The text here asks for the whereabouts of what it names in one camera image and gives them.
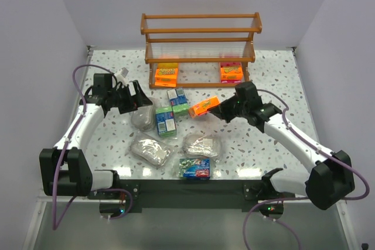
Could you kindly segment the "orange Scrub Mommy box back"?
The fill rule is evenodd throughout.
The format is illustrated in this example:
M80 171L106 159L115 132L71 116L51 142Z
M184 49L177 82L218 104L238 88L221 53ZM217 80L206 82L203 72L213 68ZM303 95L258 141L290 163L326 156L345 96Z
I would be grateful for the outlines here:
M192 118L196 118L207 114L209 109L216 107L219 104L219 98L217 96L213 96L190 107L188 113Z

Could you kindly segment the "orange pink Scrub Mommy box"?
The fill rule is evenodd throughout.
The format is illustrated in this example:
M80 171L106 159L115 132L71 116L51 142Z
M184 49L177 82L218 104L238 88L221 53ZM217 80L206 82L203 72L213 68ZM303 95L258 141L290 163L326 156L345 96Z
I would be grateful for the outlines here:
M240 62L220 62L221 83L240 83L243 76L243 68Z

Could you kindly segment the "orange Scrub Daddy box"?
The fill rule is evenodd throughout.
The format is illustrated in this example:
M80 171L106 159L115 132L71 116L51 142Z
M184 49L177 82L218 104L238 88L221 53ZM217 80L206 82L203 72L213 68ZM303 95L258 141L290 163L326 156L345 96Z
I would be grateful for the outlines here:
M155 85L175 88L178 80L178 63L159 63L155 72Z

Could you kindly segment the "blue green colourful sponge pack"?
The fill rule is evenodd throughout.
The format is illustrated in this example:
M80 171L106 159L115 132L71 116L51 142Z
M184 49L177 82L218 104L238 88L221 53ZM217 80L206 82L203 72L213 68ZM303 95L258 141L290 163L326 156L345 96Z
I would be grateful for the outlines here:
M178 176L181 179L208 180L211 177L211 164L208 158L179 159Z

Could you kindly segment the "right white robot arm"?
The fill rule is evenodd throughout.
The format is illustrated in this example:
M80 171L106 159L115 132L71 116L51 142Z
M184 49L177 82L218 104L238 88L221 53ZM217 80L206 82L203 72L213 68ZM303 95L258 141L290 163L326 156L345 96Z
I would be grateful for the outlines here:
M354 190L349 155L342 150L333 152L294 127L284 110L271 102L263 103L252 82L236 85L234 95L209 112L226 123L234 118L246 119L249 125L280 143L302 163L303 173L276 168L263 175L268 189L305 196L321 210Z

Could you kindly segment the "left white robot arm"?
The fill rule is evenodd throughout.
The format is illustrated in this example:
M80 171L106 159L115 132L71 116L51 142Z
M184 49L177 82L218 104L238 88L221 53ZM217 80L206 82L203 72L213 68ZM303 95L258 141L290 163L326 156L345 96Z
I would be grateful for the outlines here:
M87 196L92 191L117 186L115 170L95 170L86 159L86 150L94 131L113 108L120 114L152 104L139 82L123 84L110 73L96 73L93 85L80 93L77 115L64 136L39 155L45 195Z

